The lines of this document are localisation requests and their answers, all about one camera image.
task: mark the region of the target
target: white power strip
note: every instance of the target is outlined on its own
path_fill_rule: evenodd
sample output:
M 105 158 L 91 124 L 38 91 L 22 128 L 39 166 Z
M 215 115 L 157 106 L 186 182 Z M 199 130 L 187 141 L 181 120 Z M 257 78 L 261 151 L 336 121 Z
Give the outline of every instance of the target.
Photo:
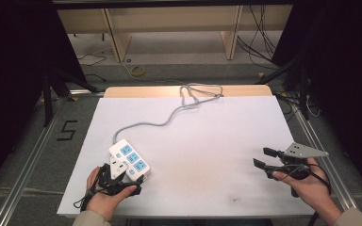
M 112 157 L 127 165 L 126 174 L 132 181 L 136 182 L 141 176 L 143 176 L 143 181 L 147 179 L 151 168 L 125 139 L 120 140 L 108 150 Z

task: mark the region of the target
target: gray carpet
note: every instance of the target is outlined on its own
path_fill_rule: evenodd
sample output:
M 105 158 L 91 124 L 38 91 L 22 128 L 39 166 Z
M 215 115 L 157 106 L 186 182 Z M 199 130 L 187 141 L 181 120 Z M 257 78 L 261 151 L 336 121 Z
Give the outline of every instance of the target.
M 88 82 L 97 88 L 106 89 L 112 86 L 158 86 L 179 85 L 176 82 L 152 82 L 137 81 L 132 79 L 123 66 L 84 66 Z M 144 79 L 177 80 L 184 83 L 205 84 L 253 84 L 258 81 L 258 73 L 269 74 L 272 70 L 263 69 L 255 65 L 146 65 Z M 281 91 L 283 77 L 270 82 L 273 91 Z M 80 89 L 75 84 L 69 84 L 70 89 Z M 98 103 L 98 97 L 79 97 L 77 101 L 67 100 L 58 116 L 57 124 L 49 137 L 43 150 L 38 165 L 27 184 L 20 202 L 18 203 L 9 225 L 71 225 L 73 220 L 60 217 L 56 214 L 61 201 L 61 193 L 64 192 L 68 180 L 72 174 L 75 161 L 78 157 L 85 135 L 87 134 L 94 109 Z M 289 112 L 289 105 L 280 102 L 284 112 Z M 302 127 L 292 116 L 293 112 L 286 114 L 288 126 L 296 142 L 308 145 L 308 139 Z M 22 131 L 14 152 L 8 157 L 0 170 L 0 206 L 3 204 L 8 190 L 16 182 L 25 162 L 34 148 L 43 129 L 43 103 L 38 102 L 35 111 L 29 120 L 27 127 Z M 65 121 L 69 122 L 67 129 L 74 129 L 71 140 L 60 141 L 59 138 L 68 138 L 68 133 L 62 133 L 61 129 Z M 330 157 L 336 166 L 340 177 L 350 189 L 359 208 L 362 210 L 362 178 L 355 169 L 351 160 L 343 154 L 333 129 L 327 119 L 321 115 L 317 118 L 310 117 L 310 121 L 319 136 L 324 148 L 330 153 Z M 274 226 L 306 225 L 308 218 L 273 219 Z M 116 219 L 113 225 L 124 226 L 125 219 Z M 323 225 L 318 220 L 316 225 Z

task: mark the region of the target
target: sleeve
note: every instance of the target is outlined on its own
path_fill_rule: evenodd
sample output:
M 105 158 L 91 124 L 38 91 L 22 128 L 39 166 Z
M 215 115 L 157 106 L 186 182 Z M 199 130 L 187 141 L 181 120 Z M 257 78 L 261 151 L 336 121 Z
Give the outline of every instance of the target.
M 350 226 L 350 225 L 362 226 L 362 213 L 354 207 L 343 212 L 343 214 L 334 223 L 334 226 Z
M 110 226 L 110 224 L 96 212 L 86 210 L 77 216 L 74 220 L 73 226 Z

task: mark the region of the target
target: left hand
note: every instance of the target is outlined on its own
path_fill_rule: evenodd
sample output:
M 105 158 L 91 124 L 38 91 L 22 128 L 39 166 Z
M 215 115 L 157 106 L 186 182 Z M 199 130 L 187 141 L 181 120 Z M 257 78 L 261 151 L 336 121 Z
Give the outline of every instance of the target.
M 95 168 L 87 179 L 87 190 L 93 185 L 93 181 L 99 172 L 99 167 Z M 97 192 L 87 204 L 86 210 L 92 210 L 101 215 L 105 221 L 111 221 L 114 210 L 131 193 L 136 189 L 136 186 L 128 186 L 122 192 L 115 196 L 108 196 L 101 192 Z

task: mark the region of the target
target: gray cable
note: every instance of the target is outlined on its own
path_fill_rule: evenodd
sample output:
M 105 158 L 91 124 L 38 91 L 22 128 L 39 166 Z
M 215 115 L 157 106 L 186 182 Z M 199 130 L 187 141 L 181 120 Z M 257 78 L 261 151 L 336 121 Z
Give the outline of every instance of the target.
M 210 91 L 204 91 L 204 90 L 200 90 L 200 89 L 196 89 L 196 88 L 193 88 L 192 86 L 203 86 L 203 87 L 218 87 L 220 88 L 220 93 L 214 93 L 214 92 L 210 92 Z M 187 89 L 188 91 L 188 94 L 190 97 L 193 98 L 194 100 L 194 103 L 192 104 L 186 104 L 185 103 L 185 96 L 184 96 L 184 92 L 183 92 L 183 89 Z M 190 110 L 190 109 L 193 109 L 193 108 L 196 108 L 198 107 L 199 105 L 203 104 L 203 103 L 207 103 L 207 102 L 211 102 L 211 101 L 214 101 L 214 100 L 217 100 L 219 99 L 220 97 L 222 97 L 222 86 L 219 86 L 219 85 L 205 85 L 205 84 L 199 84 L 199 83 L 190 83 L 190 84 L 187 84 L 187 85 L 183 85 L 180 87 L 180 96 L 182 98 L 182 103 L 179 107 L 177 107 L 169 116 L 169 118 L 164 121 L 163 123 L 151 123 L 151 122 L 138 122 L 138 123 L 135 123 L 135 124 L 131 124 L 131 125 L 128 125 L 128 126 L 125 126 L 121 129 L 119 129 L 113 136 L 113 144 L 117 143 L 117 136 L 124 130 L 126 129 L 129 129 L 129 128 L 133 128 L 133 127 L 136 127 L 136 126 L 140 126 L 140 125 L 151 125 L 151 126 L 165 126 L 167 125 L 171 119 L 173 118 L 173 115 L 180 111 L 180 110 Z M 203 101 L 200 101 L 195 95 L 193 95 L 193 91 L 198 91 L 198 92 L 201 92 L 201 93 L 204 93 L 204 94 L 208 94 L 208 95 L 212 95 L 213 97 L 212 98 L 209 98 L 207 100 L 203 100 Z

